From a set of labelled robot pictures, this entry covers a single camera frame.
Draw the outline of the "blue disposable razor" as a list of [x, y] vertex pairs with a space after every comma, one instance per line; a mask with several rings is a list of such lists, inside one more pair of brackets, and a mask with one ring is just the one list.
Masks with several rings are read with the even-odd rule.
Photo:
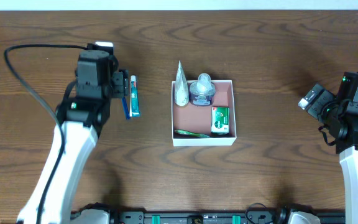
[[131, 116], [130, 116], [130, 112], [129, 112], [129, 109], [128, 109], [128, 106], [127, 106], [127, 101], [126, 101], [126, 98], [123, 97], [121, 99], [121, 102], [122, 102], [122, 107], [123, 107], [123, 110], [124, 110], [124, 114], [125, 114], [125, 117], [127, 120], [130, 120]]

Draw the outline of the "teal toothpaste tube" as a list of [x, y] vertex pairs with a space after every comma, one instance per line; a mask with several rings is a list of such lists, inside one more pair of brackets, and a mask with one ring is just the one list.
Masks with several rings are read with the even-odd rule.
[[131, 108], [130, 108], [131, 117], [140, 117], [138, 87], [137, 87], [137, 79], [135, 75], [131, 76], [130, 84], [131, 84]]

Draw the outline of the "white lotion tube gold cap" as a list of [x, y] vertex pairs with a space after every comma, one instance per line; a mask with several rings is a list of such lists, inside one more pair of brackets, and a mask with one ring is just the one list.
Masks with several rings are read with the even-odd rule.
[[175, 103], [178, 106], [186, 106], [189, 103], [188, 84], [180, 61], [178, 62], [178, 70], [175, 80], [174, 98]]

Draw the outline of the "green toothbrush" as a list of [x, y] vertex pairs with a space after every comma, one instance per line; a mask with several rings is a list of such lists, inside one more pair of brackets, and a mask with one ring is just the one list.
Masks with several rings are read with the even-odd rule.
[[191, 136], [191, 137], [195, 137], [195, 138], [211, 138], [211, 136], [208, 136], [207, 134], [194, 133], [194, 132], [186, 131], [183, 129], [176, 129], [176, 130], [174, 130], [174, 132], [177, 134], [180, 134], [180, 135]]

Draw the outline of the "green Dettol soap bar pack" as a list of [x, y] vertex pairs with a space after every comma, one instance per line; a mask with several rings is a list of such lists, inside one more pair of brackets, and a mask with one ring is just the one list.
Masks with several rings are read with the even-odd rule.
[[229, 114], [228, 107], [213, 106], [211, 108], [211, 132], [213, 134], [229, 133]]

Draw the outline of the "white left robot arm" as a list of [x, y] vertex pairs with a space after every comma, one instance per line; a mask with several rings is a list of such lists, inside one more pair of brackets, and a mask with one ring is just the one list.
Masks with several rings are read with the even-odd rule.
[[128, 94], [128, 72], [113, 47], [94, 44], [80, 52], [76, 78], [54, 113], [57, 125], [40, 179], [18, 223], [70, 223], [84, 166], [110, 117], [111, 100]]

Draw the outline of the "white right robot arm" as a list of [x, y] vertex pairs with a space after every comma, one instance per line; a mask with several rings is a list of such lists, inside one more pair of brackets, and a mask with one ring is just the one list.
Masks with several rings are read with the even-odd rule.
[[319, 131], [333, 137], [344, 177], [345, 221], [358, 223], [358, 73], [346, 72], [338, 93], [325, 103]]

